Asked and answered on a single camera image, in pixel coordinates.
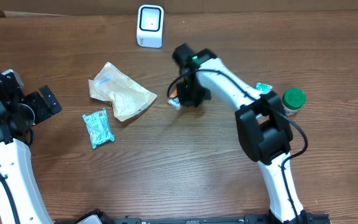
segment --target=wooden table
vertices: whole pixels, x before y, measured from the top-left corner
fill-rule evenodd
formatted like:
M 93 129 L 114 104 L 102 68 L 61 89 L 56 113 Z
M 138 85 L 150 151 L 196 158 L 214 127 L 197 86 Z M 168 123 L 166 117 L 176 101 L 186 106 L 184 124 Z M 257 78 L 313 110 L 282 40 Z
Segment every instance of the wooden table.
M 242 151 L 233 111 L 215 96 L 176 111 L 165 92 L 184 42 L 212 49 L 250 85 L 308 101 L 293 117 L 310 140 L 292 161 L 307 211 L 358 223 L 358 11 L 167 15 L 161 49 L 139 47 L 136 16 L 0 19 L 0 68 L 30 93 L 48 84 L 63 111 L 34 128 L 35 178 L 53 219 L 100 208 L 111 217 L 179 218 L 266 213 L 269 196 Z M 140 118 L 120 123 L 89 98 L 88 79 L 113 63 L 158 94 Z M 83 114 L 107 108 L 115 143 L 92 150 Z M 303 142 L 298 133 L 293 152 Z

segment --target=plastic packet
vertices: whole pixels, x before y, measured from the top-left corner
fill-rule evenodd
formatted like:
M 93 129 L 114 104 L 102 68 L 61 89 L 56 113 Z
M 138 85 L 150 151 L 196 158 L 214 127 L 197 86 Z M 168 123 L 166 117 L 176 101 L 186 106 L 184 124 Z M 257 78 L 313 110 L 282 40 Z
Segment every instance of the plastic packet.
M 257 82 L 256 86 L 255 86 L 255 89 L 261 91 L 262 94 L 267 94 L 267 93 L 269 93 L 270 91 L 273 90 L 273 86 Z
M 124 75 L 110 62 L 106 63 L 94 80 L 89 80 L 89 94 L 112 105 L 114 116 L 125 121 L 146 110 L 157 95 Z
M 97 145 L 103 144 L 108 140 L 114 142 L 114 135 L 110 130 L 109 119 L 106 109 L 97 111 L 91 115 L 83 115 L 89 137 L 91 138 L 92 148 L 96 149 Z

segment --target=black cable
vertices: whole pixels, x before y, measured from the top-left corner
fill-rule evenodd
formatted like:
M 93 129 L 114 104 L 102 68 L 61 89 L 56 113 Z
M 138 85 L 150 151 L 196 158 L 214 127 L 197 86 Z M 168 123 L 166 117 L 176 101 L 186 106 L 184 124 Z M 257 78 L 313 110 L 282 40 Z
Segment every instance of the black cable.
M 34 134 L 34 131 L 30 128 L 29 129 L 29 132 L 30 132 L 30 142 L 27 144 L 27 146 L 31 146 L 32 143 L 34 142 L 34 139 L 35 139 L 35 134 Z
M 186 74 L 183 74 L 183 75 L 180 75 L 178 78 L 176 78 L 172 83 L 171 85 L 169 86 L 168 88 L 168 93 L 167 93 L 167 96 L 169 97 L 169 91 L 171 89 L 171 87 L 177 82 L 179 81 L 179 79 L 183 78 L 185 75 L 191 75 L 191 74 L 195 74 L 197 72 L 214 72 L 214 73 L 217 73 L 217 74 L 220 74 L 220 75 L 223 75 L 224 77 L 226 77 L 233 85 L 236 86 L 236 88 L 238 88 L 243 94 L 244 96 L 246 97 L 249 97 L 251 100 L 254 100 L 256 101 L 256 99 L 252 96 L 250 96 L 248 94 L 248 92 L 246 92 L 245 90 L 243 90 L 241 88 L 241 86 L 239 86 L 229 75 L 225 74 L 224 72 L 222 71 L 219 71 L 219 70 L 213 70 L 213 69 L 198 69 L 198 70 L 192 70 Z M 302 135 L 303 137 L 303 140 L 305 141 L 305 145 L 303 146 L 303 149 L 293 155 L 290 155 L 288 156 L 286 159 L 284 159 L 284 161 L 282 162 L 281 164 L 281 172 L 282 172 L 282 176 L 283 176 L 283 180 L 284 180 L 284 185 L 285 185 L 285 190 L 287 191 L 287 195 L 288 195 L 288 200 L 290 201 L 291 203 L 291 206 L 292 206 L 292 209 L 293 209 L 293 212 L 295 214 L 295 218 L 296 218 L 296 222 L 298 223 L 298 212 L 295 208 L 295 204 L 293 203 L 293 199 L 291 197 L 291 193 L 290 193 L 290 189 L 288 187 L 288 182 L 287 182 L 287 178 L 285 177 L 285 163 L 288 162 L 290 159 L 293 159 L 297 156 L 300 156 L 302 155 L 308 148 L 308 138 L 306 137 L 306 134 L 305 132 L 303 132 L 303 130 L 299 127 L 299 125 L 297 125 L 293 120 L 291 120 L 290 118 L 288 118 L 285 114 L 273 109 L 273 108 L 268 108 L 270 110 L 272 110 L 274 113 L 278 114 L 279 116 L 281 116 L 282 118 L 286 119 L 292 126 L 294 126 L 294 128 L 296 130 L 298 130 L 298 132 Z
M 12 213 L 13 213 L 13 219 L 15 220 L 16 224 L 20 224 L 19 214 L 17 213 L 17 208 L 16 208 L 16 205 L 15 205 L 15 201 L 13 200 L 12 192 L 9 189 L 9 186 L 6 183 L 6 178 L 7 177 L 3 177 L 2 174 L 0 173 L 0 182 L 2 183 L 2 186 L 5 189 L 5 192 L 6 192 L 8 200 L 9 200 L 9 203 L 11 204 Z

